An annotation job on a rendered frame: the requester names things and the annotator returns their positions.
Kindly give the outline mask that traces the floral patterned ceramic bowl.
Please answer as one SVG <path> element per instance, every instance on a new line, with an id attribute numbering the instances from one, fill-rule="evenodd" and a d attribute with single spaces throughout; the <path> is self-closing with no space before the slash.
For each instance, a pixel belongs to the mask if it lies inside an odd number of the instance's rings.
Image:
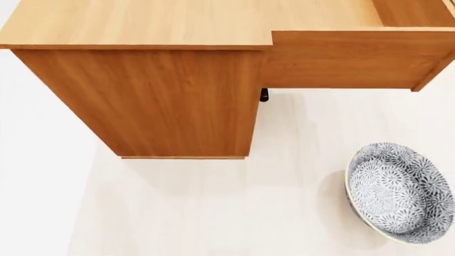
<path id="1" fill-rule="evenodd" d="M 348 162 L 344 189 L 359 219 L 398 242 L 429 244 L 454 223 L 455 197 L 449 183 L 427 157 L 408 146 L 362 146 Z"/>

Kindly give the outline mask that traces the open wooden drawer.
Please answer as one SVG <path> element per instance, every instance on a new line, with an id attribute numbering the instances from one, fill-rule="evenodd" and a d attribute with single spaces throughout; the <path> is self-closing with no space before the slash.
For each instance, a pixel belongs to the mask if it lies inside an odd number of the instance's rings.
<path id="1" fill-rule="evenodd" d="M 264 0 L 273 89 L 420 91 L 455 61 L 455 0 Z"/>

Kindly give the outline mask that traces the wooden cabinet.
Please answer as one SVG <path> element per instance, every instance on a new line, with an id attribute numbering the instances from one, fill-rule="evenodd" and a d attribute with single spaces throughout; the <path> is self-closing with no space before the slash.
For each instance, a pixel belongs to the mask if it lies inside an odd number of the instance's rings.
<path id="1" fill-rule="evenodd" d="M 10 50 L 116 155 L 249 155 L 272 31 L 380 26 L 373 0 L 20 0 Z"/>

